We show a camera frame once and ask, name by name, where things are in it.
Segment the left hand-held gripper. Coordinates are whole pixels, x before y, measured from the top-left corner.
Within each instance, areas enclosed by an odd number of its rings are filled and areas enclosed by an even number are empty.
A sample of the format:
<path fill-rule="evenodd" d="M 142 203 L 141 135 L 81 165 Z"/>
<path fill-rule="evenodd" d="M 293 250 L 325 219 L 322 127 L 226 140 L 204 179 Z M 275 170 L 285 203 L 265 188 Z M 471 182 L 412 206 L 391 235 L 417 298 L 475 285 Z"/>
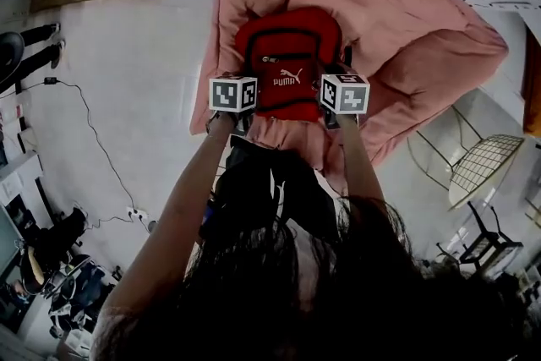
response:
<path fill-rule="evenodd" d="M 209 80 L 210 123 L 220 114 L 227 114 L 234 122 L 233 134 L 246 136 L 254 119 L 258 98 L 258 80 L 255 77 L 229 75 Z"/>

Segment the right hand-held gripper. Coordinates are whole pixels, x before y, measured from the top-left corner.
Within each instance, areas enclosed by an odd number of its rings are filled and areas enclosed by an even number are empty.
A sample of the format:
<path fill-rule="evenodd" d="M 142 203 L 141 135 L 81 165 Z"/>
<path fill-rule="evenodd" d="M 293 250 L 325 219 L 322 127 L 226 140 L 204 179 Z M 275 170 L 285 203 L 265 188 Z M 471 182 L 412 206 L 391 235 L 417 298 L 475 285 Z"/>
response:
<path fill-rule="evenodd" d="M 320 106 L 327 129 L 339 129 L 338 115 L 355 123 L 368 111 L 370 84 L 358 74 L 323 74 L 320 81 Z"/>

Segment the red backpack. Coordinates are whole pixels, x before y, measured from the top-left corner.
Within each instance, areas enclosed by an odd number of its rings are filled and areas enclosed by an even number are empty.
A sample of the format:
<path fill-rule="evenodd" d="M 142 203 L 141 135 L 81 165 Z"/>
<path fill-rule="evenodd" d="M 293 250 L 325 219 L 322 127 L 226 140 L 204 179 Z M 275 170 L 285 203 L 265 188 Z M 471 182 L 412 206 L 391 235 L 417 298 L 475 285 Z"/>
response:
<path fill-rule="evenodd" d="M 258 80 L 255 113 L 316 123 L 321 70 L 336 64 L 342 30 L 325 10 L 298 8 L 245 23 L 235 36 L 242 72 Z"/>

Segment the person's left forearm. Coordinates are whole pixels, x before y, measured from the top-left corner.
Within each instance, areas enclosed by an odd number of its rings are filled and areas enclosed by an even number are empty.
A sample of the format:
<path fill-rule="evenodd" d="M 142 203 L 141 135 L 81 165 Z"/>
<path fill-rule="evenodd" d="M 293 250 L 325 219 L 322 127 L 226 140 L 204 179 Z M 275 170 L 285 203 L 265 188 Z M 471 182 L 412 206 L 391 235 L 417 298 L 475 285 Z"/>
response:
<path fill-rule="evenodd" d="M 140 311 L 182 281 L 234 127 L 224 112 L 210 122 L 210 132 L 174 185 L 156 228 L 107 298 L 107 308 Z"/>

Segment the person's right forearm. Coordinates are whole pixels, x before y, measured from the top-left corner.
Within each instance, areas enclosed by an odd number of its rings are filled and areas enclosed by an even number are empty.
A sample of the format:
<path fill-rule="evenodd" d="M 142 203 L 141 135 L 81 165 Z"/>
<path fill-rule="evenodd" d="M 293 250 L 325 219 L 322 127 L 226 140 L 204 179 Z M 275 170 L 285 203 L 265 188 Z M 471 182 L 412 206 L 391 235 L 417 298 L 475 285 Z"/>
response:
<path fill-rule="evenodd" d="M 336 120 L 342 133 L 348 194 L 383 201 L 384 195 L 379 180 L 364 148 L 355 120 L 344 114 L 337 115 Z"/>

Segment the person's black trousers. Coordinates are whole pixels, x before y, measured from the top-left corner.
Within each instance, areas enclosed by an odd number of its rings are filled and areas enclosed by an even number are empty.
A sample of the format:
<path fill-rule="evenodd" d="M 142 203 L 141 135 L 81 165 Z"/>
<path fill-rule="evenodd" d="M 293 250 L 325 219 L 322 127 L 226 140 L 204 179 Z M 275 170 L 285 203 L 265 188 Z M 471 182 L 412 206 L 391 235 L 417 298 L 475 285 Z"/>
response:
<path fill-rule="evenodd" d="M 297 152 L 264 149 L 237 136 L 230 144 L 226 170 L 207 202 L 201 238 L 232 239 L 294 222 L 318 239 L 338 240 L 334 201 Z"/>

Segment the black round dish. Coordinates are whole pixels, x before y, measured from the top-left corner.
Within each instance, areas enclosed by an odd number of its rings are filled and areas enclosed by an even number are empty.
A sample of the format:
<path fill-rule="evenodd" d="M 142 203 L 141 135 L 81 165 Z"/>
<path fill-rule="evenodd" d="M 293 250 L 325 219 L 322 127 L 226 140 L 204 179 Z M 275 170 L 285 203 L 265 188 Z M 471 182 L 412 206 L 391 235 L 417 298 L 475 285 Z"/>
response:
<path fill-rule="evenodd" d="M 22 61 L 25 42 L 17 32 L 0 34 L 0 85 L 8 82 Z"/>

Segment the person's white shirt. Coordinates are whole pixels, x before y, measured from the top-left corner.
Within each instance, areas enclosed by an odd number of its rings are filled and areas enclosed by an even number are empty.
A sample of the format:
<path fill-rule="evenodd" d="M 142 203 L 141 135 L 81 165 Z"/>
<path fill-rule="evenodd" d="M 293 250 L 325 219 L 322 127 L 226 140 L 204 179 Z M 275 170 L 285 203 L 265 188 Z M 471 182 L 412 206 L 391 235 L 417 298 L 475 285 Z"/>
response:
<path fill-rule="evenodd" d="M 93 361 L 298 361 L 319 329 L 331 243 L 287 224 L 210 223 L 185 277 L 146 306 L 102 311 Z"/>

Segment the black frame chair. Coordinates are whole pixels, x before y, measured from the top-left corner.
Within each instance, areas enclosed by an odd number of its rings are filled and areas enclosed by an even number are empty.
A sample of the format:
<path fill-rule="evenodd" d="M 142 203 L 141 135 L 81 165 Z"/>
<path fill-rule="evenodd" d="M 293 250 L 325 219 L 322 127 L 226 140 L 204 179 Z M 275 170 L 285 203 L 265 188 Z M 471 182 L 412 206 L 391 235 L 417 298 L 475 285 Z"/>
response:
<path fill-rule="evenodd" d="M 443 249 L 440 243 L 436 246 L 440 254 L 451 260 L 457 266 L 473 265 L 475 273 L 478 275 L 488 275 L 491 271 L 503 272 L 506 267 L 522 252 L 524 245 L 522 242 L 514 241 L 506 235 L 500 226 L 500 220 L 495 208 L 488 205 L 496 224 L 496 231 L 490 231 L 484 224 L 480 214 L 471 201 L 467 202 L 468 207 L 473 213 L 475 222 L 478 225 L 479 235 L 466 245 L 462 238 L 463 251 L 455 256 Z"/>

